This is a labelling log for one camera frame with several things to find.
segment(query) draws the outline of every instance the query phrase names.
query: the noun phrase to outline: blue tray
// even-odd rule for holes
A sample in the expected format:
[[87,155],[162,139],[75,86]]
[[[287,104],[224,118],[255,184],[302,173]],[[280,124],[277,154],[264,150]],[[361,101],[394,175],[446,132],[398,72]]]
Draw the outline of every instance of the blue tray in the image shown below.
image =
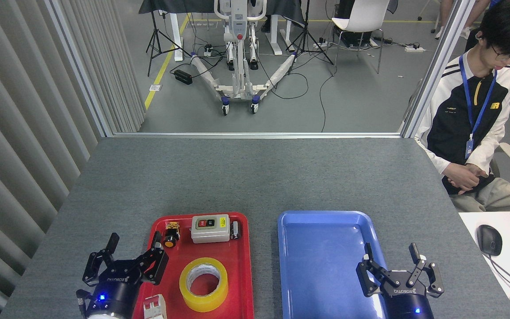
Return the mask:
[[278,234],[283,319],[386,318],[382,299],[363,296],[355,271],[365,242],[386,268],[366,214],[289,210],[279,216]]

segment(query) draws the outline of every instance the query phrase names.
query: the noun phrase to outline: patient lift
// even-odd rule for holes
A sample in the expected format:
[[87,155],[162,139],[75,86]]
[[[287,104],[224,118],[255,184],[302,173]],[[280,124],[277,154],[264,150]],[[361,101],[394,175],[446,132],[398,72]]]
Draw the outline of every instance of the patient lift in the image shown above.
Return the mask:
[[[255,24],[267,12],[267,0],[214,0],[216,16],[224,20],[224,40],[228,56],[228,65],[232,73],[232,85],[220,85],[211,72],[204,66],[202,59],[192,52],[191,63],[198,69],[200,76],[214,89],[217,98],[221,99],[223,115],[229,113],[229,99],[251,99],[250,111],[257,113],[259,101],[277,85],[294,61],[295,53],[290,55],[279,66],[264,85],[253,85],[249,78],[249,69],[257,70],[259,61],[257,50],[259,43],[255,36]],[[245,55],[244,43],[249,42],[249,60]]]

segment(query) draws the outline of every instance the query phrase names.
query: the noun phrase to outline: tripod stand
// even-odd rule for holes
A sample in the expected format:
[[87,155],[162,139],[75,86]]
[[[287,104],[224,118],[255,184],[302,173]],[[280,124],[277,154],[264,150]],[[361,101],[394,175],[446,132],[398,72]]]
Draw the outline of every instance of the tripod stand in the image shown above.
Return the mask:
[[[155,20],[155,11],[152,10],[153,6],[151,4],[151,16],[152,16],[152,25],[153,27],[155,28],[153,31],[152,31],[152,36],[151,36],[151,39],[149,40],[149,44],[147,46],[147,49],[145,50],[145,53],[148,52],[148,49],[150,48],[151,49],[151,58],[149,60],[149,68],[148,68],[148,71],[147,71],[147,76],[149,76],[151,74],[151,64],[152,64],[152,59],[160,56],[161,54],[163,53],[166,53],[166,52],[170,52],[170,51],[175,51],[175,50],[182,50],[182,52],[186,53],[187,56],[190,56],[190,53],[186,52],[180,45],[176,44],[171,38],[168,38],[168,36],[166,36],[166,34],[162,33],[157,27],[156,27],[156,20]],[[169,40],[170,42],[172,42],[172,44],[174,45],[174,48],[170,49],[170,50],[166,50],[166,51],[163,51],[161,48],[160,48],[160,40],[158,39],[158,35],[161,34],[162,36],[164,36],[164,38],[166,38],[167,40]]]
[[[304,27],[303,27],[303,30],[302,32],[292,41],[292,43],[287,47],[287,51],[290,49],[290,47],[292,45],[294,45],[296,43],[297,40],[299,40],[300,38],[300,41],[298,43],[298,47],[296,48],[296,56],[299,56],[300,53],[304,53],[304,52],[315,52],[315,53],[322,53],[327,59],[328,61],[334,65],[334,62],[332,62],[332,60],[328,57],[328,55],[326,54],[326,52],[322,49],[322,46],[320,44],[318,44],[318,42],[316,42],[316,39],[314,39],[314,37],[312,36],[312,34],[310,34],[310,31],[308,30],[308,8],[310,7],[310,0],[306,0],[306,13],[305,13],[305,19],[304,19]],[[316,47],[319,49],[319,50],[306,50],[306,36],[309,36],[312,41],[314,41],[314,44],[316,45]]]

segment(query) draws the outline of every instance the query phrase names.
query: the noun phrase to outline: sneaker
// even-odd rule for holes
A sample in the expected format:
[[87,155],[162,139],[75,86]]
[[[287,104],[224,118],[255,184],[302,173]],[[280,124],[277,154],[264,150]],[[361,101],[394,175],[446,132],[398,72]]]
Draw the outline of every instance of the sneaker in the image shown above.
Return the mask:
[[265,23],[261,26],[261,32],[268,34],[271,32],[271,17],[267,18]]
[[462,32],[460,32],[460,36],[467,40],[469,38],[470,32],[471,32],[471,28],[470,27],[465,27],[462,30]]
[[438,33],[434,36],[434,39],[438,40],[441,35],[442,35],[442,27],[440,27],[440,29],[438,30]]

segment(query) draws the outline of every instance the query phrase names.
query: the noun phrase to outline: computer mouse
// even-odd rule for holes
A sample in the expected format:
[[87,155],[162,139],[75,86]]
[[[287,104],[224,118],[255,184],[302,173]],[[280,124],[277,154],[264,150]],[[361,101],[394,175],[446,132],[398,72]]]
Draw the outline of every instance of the computer mouse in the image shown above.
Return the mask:
[[479,249],[484,254],[498,256],[501,253],[502,238],[495,228],[489,225],[481,225],[477,228],[476,234]]

